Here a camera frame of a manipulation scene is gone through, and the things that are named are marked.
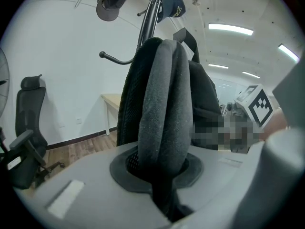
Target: wooden desk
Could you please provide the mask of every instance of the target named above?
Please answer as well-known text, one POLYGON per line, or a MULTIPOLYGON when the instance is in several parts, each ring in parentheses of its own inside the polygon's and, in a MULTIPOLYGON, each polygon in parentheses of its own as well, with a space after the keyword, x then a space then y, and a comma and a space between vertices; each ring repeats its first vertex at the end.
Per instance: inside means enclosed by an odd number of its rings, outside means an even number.
POLYGON ((122 94, 102 94, 101 97, 104 102, 104 116, 106 120, 106 134, 109 135, 109 120, 108 120, 108 106, 110 105, 115 110, 119 111, 122 94))

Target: white wall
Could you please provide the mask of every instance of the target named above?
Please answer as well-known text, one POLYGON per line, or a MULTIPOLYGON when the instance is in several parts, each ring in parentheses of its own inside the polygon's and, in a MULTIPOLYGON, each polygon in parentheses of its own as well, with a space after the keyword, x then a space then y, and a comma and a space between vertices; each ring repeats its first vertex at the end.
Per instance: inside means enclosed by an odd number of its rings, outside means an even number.
MULTIPOLYGON (((96 15, 97 0, 26 0, 9 24, 0 47, 10 68, 10 95, 0 119, 7 137, 15 138, 16 94, 26 76, 42 74, 47 94, 40 129, 49 144, 105 130, 101 94, 121 93, 129 66, 99 57, 100 51, 120 59, 134 56, 148 0, 127 0, 113 22, 96 15), (82 124, 76 124, 76 118, 82 124)), ((156 36, 172 39, 169 19, 157 25, 156 36)), ((111 117, 111 127, 116 126, 111 117)))

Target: ceiling light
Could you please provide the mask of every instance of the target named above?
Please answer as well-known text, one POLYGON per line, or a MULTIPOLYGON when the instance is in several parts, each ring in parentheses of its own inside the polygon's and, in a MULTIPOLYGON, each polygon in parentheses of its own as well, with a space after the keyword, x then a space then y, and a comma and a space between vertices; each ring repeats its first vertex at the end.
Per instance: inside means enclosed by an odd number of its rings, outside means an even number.
POLYGON ((224 30, 224 31, 234 31, 242 34, 246 34, 251 36, 253 34, 253 30, 249 30, 246 28, 233 26, 233 25, 222 25, 222 24, 209 24, 209 29, 211 30, 224 30))
POLYGON ((256 77, 256 78, 260 78, 259 76, 255 75, 255 74, 250 74, 250 73, 248 73, 248 72, 246 72, 246 71, 243 71, 243 73, 244 73, 244 74, 248 74, 248 75, 253 76, 253 77, 256 77))
POLYGON ((290 58, 292 58, 294 61, 298 62, 299 58, 296 56, 292 51, 290 51, 288 48, 286 48, 284 45, 279 45, 278 48, 282 50, 284 53, 286 53, 290 58))
POLYGON ((213 67, 219 67, 219 68, 224 68, 224 69, 229 69, 229 67, 227 66, 221 66, 221 65, 217 65, 217 64, 209 64, 209 66, 213 66, 213 67))

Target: navy baseball cap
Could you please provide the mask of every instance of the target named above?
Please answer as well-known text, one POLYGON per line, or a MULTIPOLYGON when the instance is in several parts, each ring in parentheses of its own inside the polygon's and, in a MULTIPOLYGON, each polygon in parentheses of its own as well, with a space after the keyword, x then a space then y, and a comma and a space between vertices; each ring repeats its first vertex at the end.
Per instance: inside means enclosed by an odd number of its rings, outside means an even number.
POLYGON ((103 21, 113 21, 119 16, 126 0, 97 0, 96 13, 103 21))
POLYGON ((185 13, 183 0, 162 0, 162 11, 158 15, 158 23, 167 17, 181 17, 185 13))

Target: black office chair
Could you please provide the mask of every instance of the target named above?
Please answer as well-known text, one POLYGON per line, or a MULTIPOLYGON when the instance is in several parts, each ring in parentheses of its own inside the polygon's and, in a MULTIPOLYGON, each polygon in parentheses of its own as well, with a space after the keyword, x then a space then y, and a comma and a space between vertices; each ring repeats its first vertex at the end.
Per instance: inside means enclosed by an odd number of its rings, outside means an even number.
POLYGON ((43 160, 48 143, 39 130, 40 111, 46 93, 46 88, 40 87, 41 76, 25 77, 21 82, 22 90, 17 94, 17 139, 10 144, 6 163, 21 158, 21 162, 9 171, 12 185, 20 189, 28 189, 33 181, 38 187, 55 167, 65 167, 56 162, 46 168, 43 160))

